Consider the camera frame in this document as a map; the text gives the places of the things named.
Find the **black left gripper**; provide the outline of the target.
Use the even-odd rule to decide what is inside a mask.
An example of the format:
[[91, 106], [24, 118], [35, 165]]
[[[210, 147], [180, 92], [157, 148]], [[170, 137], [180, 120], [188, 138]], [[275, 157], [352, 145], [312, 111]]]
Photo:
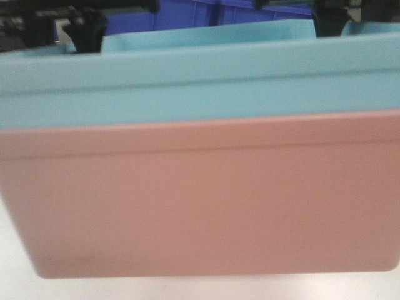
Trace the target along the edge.
[[159, 1], [1, 1], [1, 51], [55, 44], [55, 23], [62, 27], [77, 53], [100, 53], [108, 27], [105, 13], [136, 9], [157, 13]]

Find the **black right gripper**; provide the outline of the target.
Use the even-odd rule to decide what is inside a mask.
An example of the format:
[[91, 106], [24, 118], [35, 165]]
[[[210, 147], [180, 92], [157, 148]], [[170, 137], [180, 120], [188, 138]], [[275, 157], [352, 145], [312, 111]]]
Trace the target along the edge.
[[318, 38], [340, 36], [349, 20], [361, 22], [399, 22], [399, 1], [253, 1], [261, 10], [264, 6], [307, 4]]

